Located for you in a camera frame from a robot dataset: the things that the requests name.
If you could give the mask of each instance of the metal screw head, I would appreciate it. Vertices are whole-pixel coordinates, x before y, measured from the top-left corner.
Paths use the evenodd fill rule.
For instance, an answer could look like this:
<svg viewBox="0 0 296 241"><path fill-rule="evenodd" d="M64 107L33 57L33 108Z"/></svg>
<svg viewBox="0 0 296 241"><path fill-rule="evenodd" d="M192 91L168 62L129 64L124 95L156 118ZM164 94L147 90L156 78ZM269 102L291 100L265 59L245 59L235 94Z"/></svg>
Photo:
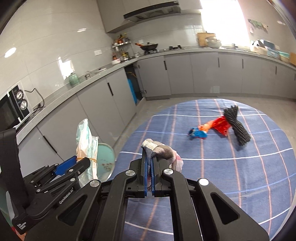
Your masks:
<svg viewBox="0 0 296 241"><path fill-rule="evenodd" d="M170 168L167 168L167 169L164 169L163 172L166 174L166 175L172 175L174 173L174 171Z"/></svg>
<svg viewBox="0 0 296 241"><path fill-rule="evenodd" d="M200 185L202 185L202 186L206 186L206 185L208 185L209 184L209 181L208 181L208 179L205 179L205 178L201 178L201 179L199 179L199 181L198 181L199 183L200 183Z"/></svg>
<svg viewBox="0 0 296 241"><path fill-rule="evenodd" d="M100 185L100 182L98 180L92 180L89 184L91 185L91 187L95 188Z"/></svg>
<svg viewBox="0 0 296 241"><path fill-rule="evenodd" d="M131 177L131 176L133 176L133 175L135 175L135 174L136 174L136 173L135 173L135 171L133 171L133 170L127 170L127 171L126 171L126 175L127 175L127 176L130 176L130 177Z"/></svg>

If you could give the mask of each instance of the countertop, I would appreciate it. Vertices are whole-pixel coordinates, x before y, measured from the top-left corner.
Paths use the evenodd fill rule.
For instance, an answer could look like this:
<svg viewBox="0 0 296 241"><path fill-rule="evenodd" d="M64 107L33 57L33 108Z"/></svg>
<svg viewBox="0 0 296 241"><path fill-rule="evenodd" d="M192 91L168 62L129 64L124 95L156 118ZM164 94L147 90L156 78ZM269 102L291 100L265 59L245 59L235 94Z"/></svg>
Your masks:
<svg viewBox="0 0 296 241"><path fill-rule="evenodd" d="M45 107L34 114L34 116L30 116L29 120L25 123L25 125L17 131L17 144L20 144L21 141L29 134L29 132L40 122L42 121L50 112L52 112L56 107L58 107L61 103L66 101L68 98L85 88L86 86L90 85L91 83L103 78L104 76L120 69L124 68L127 65L130 65L136 61L147 59L147 58L153 58L157 56L163 56L163 55L169 55L169 54L177 54L177 53L194 53L194 52L222 52L222 53L239 53L239 54L246 54L250 56L260 57L267 60L271 60L274 62L277 62L279 64L285 65L287 67L292 68L296 71L296 68L290 64L286 64L278 59L271 58L265 55L260 55L257 53L245 51L245 50L237 50L237 49L226 49L226 48L220 48L220 49L211 49L211 48L184 48L184 49L178 49L178 50L167 50L163 52L158 52L154 54L149 54L145 56L141 56L138 58L134 58L131 60L127 60L125 62L122 62L120 64L117 64L113 66L112 64L106 65L106 70L103 70L96 74L95 76L83 81L82 83L78 84L75 87L71 87L70 85L66 85L62 87L61 89L57 90L55 93L53 93L53 97L45 102Z"/></svg>

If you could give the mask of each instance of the plaid rug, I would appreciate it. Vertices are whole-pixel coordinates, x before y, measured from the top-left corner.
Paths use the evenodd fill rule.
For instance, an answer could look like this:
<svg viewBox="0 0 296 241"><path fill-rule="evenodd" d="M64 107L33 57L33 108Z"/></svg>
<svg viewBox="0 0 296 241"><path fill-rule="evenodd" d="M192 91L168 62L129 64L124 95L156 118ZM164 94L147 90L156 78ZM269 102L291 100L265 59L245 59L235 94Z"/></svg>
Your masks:
<svg viewBox="0 0 296 241"><path fill-rule="evenodd" d="M191 127L223 115L238 105L238 120L252 140L238 145L232 128L224 137L215 130L205 140L187 136ZM274 236L291 206L296 187L296 160L285 133L267 115L225 99L199 99L167 108L141 125L120 152L111 176L141 157L141 143L151 138L171 146L184 161L182 174L205 177ZM129 199L123 240L173 240L169 198Z"/></svg>

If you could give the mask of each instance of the frying pan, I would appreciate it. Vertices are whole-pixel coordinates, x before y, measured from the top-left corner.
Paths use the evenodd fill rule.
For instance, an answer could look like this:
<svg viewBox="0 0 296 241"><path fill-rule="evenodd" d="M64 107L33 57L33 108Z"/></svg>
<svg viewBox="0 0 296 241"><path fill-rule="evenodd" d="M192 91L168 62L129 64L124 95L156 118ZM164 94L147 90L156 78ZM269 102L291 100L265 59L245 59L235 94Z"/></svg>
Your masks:
<svg viewBox="0 0 296 241"><path fill-rule="evenodd" d="M138 43L135 43L135 45L139 46L142 50L148 52L148 51L156 49L158 44L151 44L148 42L146 45L142 45L142 44L138 44Z"/></svg>

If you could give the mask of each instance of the floor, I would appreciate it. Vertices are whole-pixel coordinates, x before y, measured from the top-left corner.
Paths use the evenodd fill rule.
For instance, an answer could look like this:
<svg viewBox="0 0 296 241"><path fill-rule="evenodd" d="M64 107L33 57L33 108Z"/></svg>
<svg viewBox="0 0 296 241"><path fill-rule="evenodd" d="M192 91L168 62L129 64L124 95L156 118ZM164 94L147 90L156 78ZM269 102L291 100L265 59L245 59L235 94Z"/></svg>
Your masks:
<svg viewBox="0 0 296 241"><path fill-rule="evenodd" d="M247 104L267 114L286 133L293 149L296 150L296 102L289 100L254 97L227 96L220 98ZM114 151L116 156L118 156L130 135L152 115L155 115L157 112L166 109L171 105L195 99L197 98L184 97L166 100L150 100L144 102L142 109L134 116L130 124L122 133L120 139L115 144Z"/></svg>

